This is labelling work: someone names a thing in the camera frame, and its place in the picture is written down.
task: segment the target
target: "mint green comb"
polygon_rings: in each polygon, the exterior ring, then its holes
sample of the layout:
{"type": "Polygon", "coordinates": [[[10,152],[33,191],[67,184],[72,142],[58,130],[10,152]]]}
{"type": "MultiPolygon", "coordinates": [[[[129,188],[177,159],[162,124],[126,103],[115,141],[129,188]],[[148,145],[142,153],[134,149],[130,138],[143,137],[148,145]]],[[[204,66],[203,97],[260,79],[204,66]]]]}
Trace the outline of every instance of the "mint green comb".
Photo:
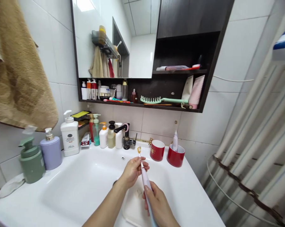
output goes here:
{"type": "Polygon", "coordinates": [[[157,103],[161,103],[163,102],[174,102],[174,103],[182,103],[182,104],[188,104],[188,100],[184,100],[184,99],[168,99],[168,98],[161,98],[161,97],[157,97],[157,98],[146,98],[141,96],[140,97],[140,101],[144,102],[144,103],[148,103],[148,104],[157,104],[157,103]]]}

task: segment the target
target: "yellow sponge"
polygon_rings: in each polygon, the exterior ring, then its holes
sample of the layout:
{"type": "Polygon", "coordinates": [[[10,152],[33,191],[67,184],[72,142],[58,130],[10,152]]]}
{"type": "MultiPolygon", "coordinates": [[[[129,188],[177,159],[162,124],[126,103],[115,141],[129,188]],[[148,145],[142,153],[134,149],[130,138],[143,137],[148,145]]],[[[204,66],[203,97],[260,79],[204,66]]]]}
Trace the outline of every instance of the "yellow sponge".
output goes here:
{"type": "Polygon", "coordinates": [[[86,115],[86,114],[89,114],[90,112],[87,112],[87,111],[81,111],[81,112],[79,112],[79,113],[77,113],[77,114],[74,114],[74,115],[72,115],[72,117],[74,117],[74,118],[80,118],[80,117],[82,117],[82,116],[84,116],[84,115],[86,115]]]}

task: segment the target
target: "white sink basin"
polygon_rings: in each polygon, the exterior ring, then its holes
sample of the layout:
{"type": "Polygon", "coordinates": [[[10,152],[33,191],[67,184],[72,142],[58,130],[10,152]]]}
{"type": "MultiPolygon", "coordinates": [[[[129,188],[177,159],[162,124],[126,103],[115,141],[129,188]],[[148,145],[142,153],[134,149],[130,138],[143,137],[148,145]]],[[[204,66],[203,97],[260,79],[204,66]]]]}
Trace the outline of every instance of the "white sink basin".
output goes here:
{"type": "MultiPolygon", "coordinates": [[[[176,168],[167,162],[167,151],[161,162],[152,160],[149,152],[149,148],[142,148],[141,154],[150,165],[149,179],[164,191],[182,227],[224,226],[186,159],[182,167],[176,168]]],[[[90,146],[77,155],[64,158],[58,168],[48,171],[38,182],[24,184],[10,196],[0,199],[0,221],[17,227],[82,226],[121,176],[126,163],[136,156],[136,149],[90,146]]],[[[122,213],[131,212],[134,204],[136,209],[132,214],[145,220],[148,226],[142,192],[139,177],[127,192],[115,226],[133,226],[122,213]]]]}

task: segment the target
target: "red cup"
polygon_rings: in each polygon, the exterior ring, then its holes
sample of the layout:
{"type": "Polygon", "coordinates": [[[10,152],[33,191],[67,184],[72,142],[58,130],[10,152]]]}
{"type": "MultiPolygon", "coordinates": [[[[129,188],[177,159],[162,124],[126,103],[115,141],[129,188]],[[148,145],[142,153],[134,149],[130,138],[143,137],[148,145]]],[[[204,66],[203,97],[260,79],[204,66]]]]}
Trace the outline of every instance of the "red cup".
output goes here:
{"type": "Polygon", "coordinates": [[[150,156],[155,161],[161,161],[163,159],[164,143],[160,140],[153,140],[151,145],[150,156]]]}
{"type": "Polygon", "coordinates": [[[181,167],[183,159],[184,159],[185,150],[183,149],[182,146],[179,146],[179,145],[178,145],[177,151],[174,151],[172,147],[173,147],[173,144],[170,144],[167,160],[172,166],[181,167]]]}

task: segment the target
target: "electric toothbrush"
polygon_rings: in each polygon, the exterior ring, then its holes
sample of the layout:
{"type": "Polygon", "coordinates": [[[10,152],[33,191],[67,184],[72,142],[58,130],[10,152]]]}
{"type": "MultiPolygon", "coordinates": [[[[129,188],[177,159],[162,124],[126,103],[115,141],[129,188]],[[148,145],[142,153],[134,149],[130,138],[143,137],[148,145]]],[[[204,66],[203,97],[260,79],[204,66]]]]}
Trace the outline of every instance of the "electric toothbrush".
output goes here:
{"type": "MultiPolygon", "coordinates": [[[[137,151],[138,151],[139,157],[141,158],[141,155],[140,155],[141,147],[138,147],[137,151]]],[[[146,173],[145,167],[143,166],[142,162],[141,162],[141,176],[142,176],[143,186],[146,185],[146,186],[149,187],[149,189],[152,190],[152,187],[151,187],[148,175],[146,173]]],[[[149,214],[150,214],[150,219],[151,219],[151,225],[152,225],[152,227],[158,227],[158,225],[156,224],[156,221],[155,221],[155,219],[153,217],[153,212],[152,212],[152,208],[151,208],[151,204],[150,204],[149,198],[146,195],[145,195],[145,198],[146,198],[146,202],[147,202],[148,207],[149,207],[149,214]]]]}

